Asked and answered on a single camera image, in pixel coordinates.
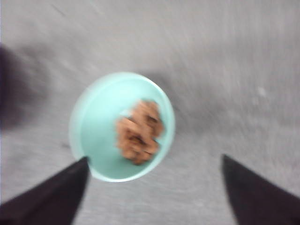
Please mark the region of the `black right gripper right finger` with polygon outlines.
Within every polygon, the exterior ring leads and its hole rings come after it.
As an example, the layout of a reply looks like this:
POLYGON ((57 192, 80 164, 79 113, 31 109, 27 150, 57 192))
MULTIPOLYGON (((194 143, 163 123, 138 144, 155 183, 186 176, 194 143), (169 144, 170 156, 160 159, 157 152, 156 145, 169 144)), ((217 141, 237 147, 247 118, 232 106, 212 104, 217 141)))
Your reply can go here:
POLYGON ((239 225, 298 225, 299 197, 279 188, 230 156, 222 155, 227 199, 239 225))

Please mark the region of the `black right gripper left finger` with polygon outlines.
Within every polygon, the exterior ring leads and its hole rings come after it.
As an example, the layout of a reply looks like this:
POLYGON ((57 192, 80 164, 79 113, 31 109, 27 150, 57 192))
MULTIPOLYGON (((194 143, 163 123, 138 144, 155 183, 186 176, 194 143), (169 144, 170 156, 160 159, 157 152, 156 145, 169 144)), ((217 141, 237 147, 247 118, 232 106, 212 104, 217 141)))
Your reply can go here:
POLYGON ((81 158, 0 206, 2 225, 70 225, 82 200, 89 167, 81 158))

